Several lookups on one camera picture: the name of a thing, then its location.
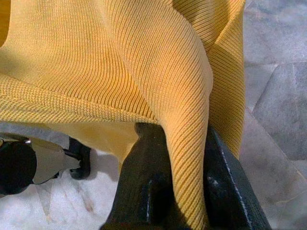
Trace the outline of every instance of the marble floor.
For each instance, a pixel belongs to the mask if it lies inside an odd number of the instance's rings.
[[[246,116],[240,161],[273,229],[307,229],[307,0],[247,0]],[[0,124],[2,132],[52,140],[61,133]],[[106,220],[118,162],[92,151],[92,174],[29,186],[0,199],[0,229],[96,230]]]

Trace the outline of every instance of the yellow ribbed fabric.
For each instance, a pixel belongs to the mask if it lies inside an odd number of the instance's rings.
[[[176,202],[208,224],[208,120],[238,157],[243,0],[0,2],[0,120],[62,131],[122,162],[135,122],[166,135]]]

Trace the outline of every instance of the yellow garment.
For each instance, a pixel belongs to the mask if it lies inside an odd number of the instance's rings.
[[[0,120],[62,131],[121,162],[135,122],[160,124],[178,206],[203,229],[208,120],[237,157],[241,142],[243,8],[243,0],[12,0]]]

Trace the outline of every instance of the ribbed knit texture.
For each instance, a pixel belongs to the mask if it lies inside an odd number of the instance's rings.
[[[44,123],[69,135],[89,122],[117,136],[119,122],[127,130],[134,122],[160,124],[176,201],[188,224],[201,230],[208,224],[202,187],[208,119],[236,156],[241,141],[243,6],[241,0],[12,0],[0,48],[0,120]],[[95,138],[72,136],[83,143]]]

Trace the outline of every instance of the yellow fabric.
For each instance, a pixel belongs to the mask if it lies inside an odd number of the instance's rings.
[[[2,40],[8,3],[0,1]],[[243,8],[243,0],[12,0],[0,120],[44,124],[121,162],[135,122],[160,124],[178,206],[203,229],[208,120],[237,157],[241,142]]]

